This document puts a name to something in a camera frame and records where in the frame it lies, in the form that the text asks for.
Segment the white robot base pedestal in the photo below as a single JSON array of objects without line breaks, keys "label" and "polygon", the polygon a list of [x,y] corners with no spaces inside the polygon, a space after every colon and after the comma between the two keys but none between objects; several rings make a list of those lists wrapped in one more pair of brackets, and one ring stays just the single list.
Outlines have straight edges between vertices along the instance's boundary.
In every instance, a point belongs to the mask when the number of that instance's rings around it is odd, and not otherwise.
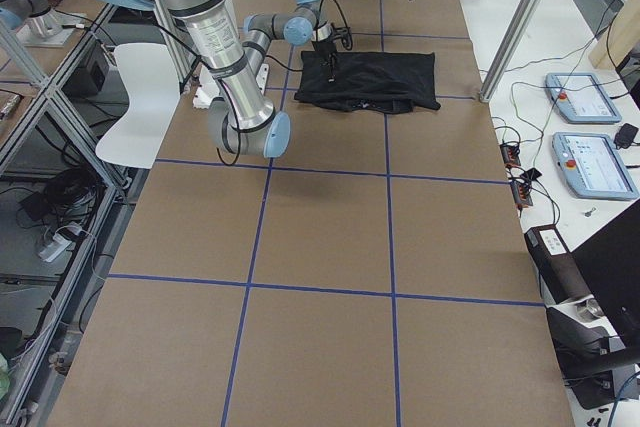
[{"label": "white robot base pedestal", "polygon": [[197,16],[189,32],[212,67],[212,76],[231,93],[239,116],[243,120],[266,116],[272,106],[258,88],[226,7],[220,4]]}]

